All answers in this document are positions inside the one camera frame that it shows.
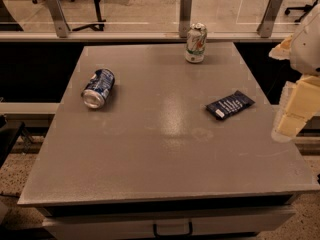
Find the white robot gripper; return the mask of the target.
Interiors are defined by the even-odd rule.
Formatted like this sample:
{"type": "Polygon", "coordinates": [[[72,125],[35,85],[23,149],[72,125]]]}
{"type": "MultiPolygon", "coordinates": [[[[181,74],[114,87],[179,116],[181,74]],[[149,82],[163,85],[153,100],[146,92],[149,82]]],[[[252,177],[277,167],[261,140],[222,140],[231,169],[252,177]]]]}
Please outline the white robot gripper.
{"type": "Polygon", "coordinates": [[[320,111],[320,5],[303,19],[293,36],[272,48],[269,56],[290,59],[294,70],[306,74],[295,83],[285,83],[274,119],[275,138],[295,138],[320,111]]]}

